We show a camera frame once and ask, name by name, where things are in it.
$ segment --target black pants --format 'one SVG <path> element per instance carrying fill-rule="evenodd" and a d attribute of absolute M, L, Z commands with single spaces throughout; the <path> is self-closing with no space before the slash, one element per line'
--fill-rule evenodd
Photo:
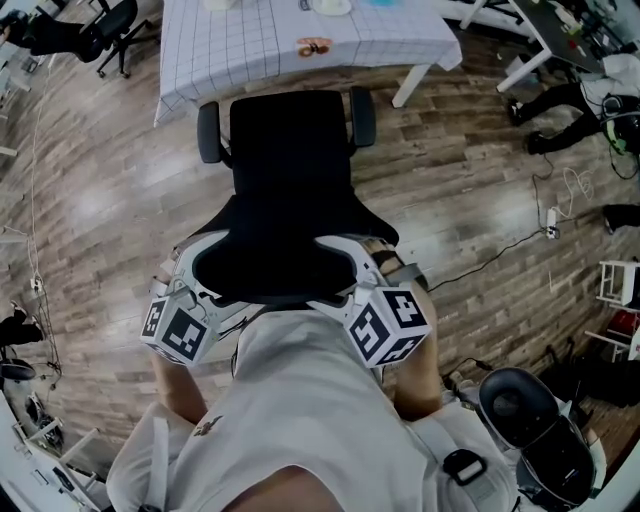
<path fill-rule="evenodd" d="M 602 209 L 612 230 L 622 226 L 640 226 L 640 206 L 635 204 L 608 204 Z"/>
<path fill-rule="evenodd" d="M 525 122 L 559 105 L 577 108 L 582 115 L 555 137 L 542 138 L 537 146 L 540 153 L 566 149 L 600 131 L 600 120 L 587 105 L 578 83 L 558 85 L 546 90 L 531 103 L 524 104 L 519 114 L 522 122 Z"/>
<path fill-rule="evenodd" d="M 24 345 L 42 339 L 42 332 L 35 325 L 25 325 L 27 319 L 22 311 L 14 310 L 13 316 L 0 322 L 0 346 Z"/>

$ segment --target black buckle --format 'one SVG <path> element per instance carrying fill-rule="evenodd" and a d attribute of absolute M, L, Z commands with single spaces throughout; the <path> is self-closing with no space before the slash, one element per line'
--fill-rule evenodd
<path fill-rule="evenodd" d="M 456 450 L 444 459 L 442 469 L 458 485 L 465 486 L 473 482 L 487 470 L 487 463 L 480 455 L 470 450 Z"/>

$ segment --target wooden floor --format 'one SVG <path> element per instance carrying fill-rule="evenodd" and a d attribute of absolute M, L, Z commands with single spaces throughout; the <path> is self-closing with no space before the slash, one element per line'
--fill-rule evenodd
<path fill-rule="evenodd" d="M 161 16 L 160 2 L 141 4 L 141 16 Z M 89 15 L 82 6 L 69 9 L 65 16 Z M 511 127 L 505 97 L 495 89 L 521 48 L 458 36 L 463 65 L 448 73 L 432 70 L 403 109 L 394 110 L 390 101 L 408 67 L 284 77 L 231 91 L 222 102 L 228 113 L 231 100 L 247 92 L 370 88 L 378 141 L 352 160 L 356 192 L 398 230 L 401 255 L 418 262 L 432 285 L 476 267 L 538 229 L 531 175 L 550 170 L 542 157 L 523 153 L 522 138 L 534 126 Z M 129 80 L 117 76 L 115 65 L 100 80 L 97 63 L 58 56 L 36 148 L 38 265 L 64 376 L 53 391 L 48 391 L 51 379 L 34 381 L 34 386 L 48 395 L 50 411 L 66 421 L 67 429 L 83 433 L 96 426 L 115 447 L 154 398 L 148 353 L 138 341 L 149 279 L 171 247 L 208 221 L 233 192 L 224 166 L 200 162 L 191 117 L 153 128 L 158 66 L 153 43 L 132 56 Z M 19 155 L 2 157 L 2 187 L 23 192 L 26 199 L 3 201 L 0 214 L 3 223 L 25 232 L 31 230 L 32 143 L 46 75 L 46 67 L 39 70 L 34 90 L 19 93 L 12 102 L 3 142 L 16 146 Z M 512 92 L 532 98 L 540 90 Z M 536 125 L 549 131 L 572 116 L 569 109 L 558 109 Z M 562 177 L 566 166 L 577 173 L 593 171 L 594 197 L 589 203 L 577 193 L 573 214 L 594 213 L 562 224 L 559 240 L 538 236 L 484 271 L 433 293 L 443 369 L 476 356 L 495 365 L 538 370 L 545 364 L 547 344 L 562 351 L 567 336 L 584 341 L 585 328 L 602 325 L 608 313 L 594 299 L 598 261 L 628 259 L 639 247 L 638 230 L 609 237 L 602 229 L 601 205 L 640 198 L 638 182 L 618 179 L 608 158 L 600 136 L 551 155 L 556 171 L 539 187 L 543 214 L 558 203 L 564 211 L 569 207 Z M 623 163 L 619 167 L 630 169 Z M 3 312 L 9 311 L 10 298 L 33 309 L 26 250 L 5 247 L 0 257 L 11 265 L 0 274 Z M 18 353 L 44 363 L 49 345 L 22 347 Z M 51 371 L 45 365 L 36 368 L 44 375 Z M 209 402 L 229 385 L 228 370 L 227 361 L 196 370 Z M 605 435 L 609 457 L 615 457 L 640 413 L 638 408 L 609 410 L 598 413 L 597 428 Z"/>

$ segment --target table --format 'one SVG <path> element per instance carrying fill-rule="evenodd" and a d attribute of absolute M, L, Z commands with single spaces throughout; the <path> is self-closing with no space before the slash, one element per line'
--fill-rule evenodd
<path fill-rule="evenodd" d="M 460 22 L 460 28 L 466 29 L 469 26 L 473 16 L 484 6 L 486 1 L 476 0 L 473 9 Z M 562 30 L 563 24 L 556 16 L 553 5 L 546 0 L 539 0 L 538 3 L 531 0 L 509 0 L 509 3 L 531 29 L 533 35 L 542 45 L 542 51 L 500 82 L 497 87 L 499 92 L 509 89 L 551 57 L 564 60 L 590 73 L 602 73 L 600 62 L 593 56 L 589 45 L 582 37 L 579 34 L 569 35 Z M 570 46 L 570 41 L 575 43 L 575 48 Z"/>
<path fill-rule="evenodd" d="M 415 64 L 394 98 L 400 107 L 431 65 L 450 70 L 462 61 L 458 40 L 428 1 L 372 1 L 351 0 L 348 15 L 329 17 L 310 10 L 311 0 L 238 0 L 214 12 L 202 0 L 166 0 L 155 124 L 187 102 L 267 77 Z"/>

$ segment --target white grid tablecloth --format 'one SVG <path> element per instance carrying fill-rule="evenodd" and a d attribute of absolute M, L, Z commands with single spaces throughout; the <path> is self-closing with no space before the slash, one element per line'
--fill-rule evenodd
<path fill-rule="evenodd" d="M 302 10 L 298 0 L 238 0 L 214 12 L 202 0 L 165 0 L 155 124 L 186 101 L 293 71 L 390 64 L 449 70 L 461 62 L 458 40 L 427 0 L 370 1 L 351 0 L 348 15 L 329 17 Z M 329 51 L 302 57 L 315 41 Z"/>

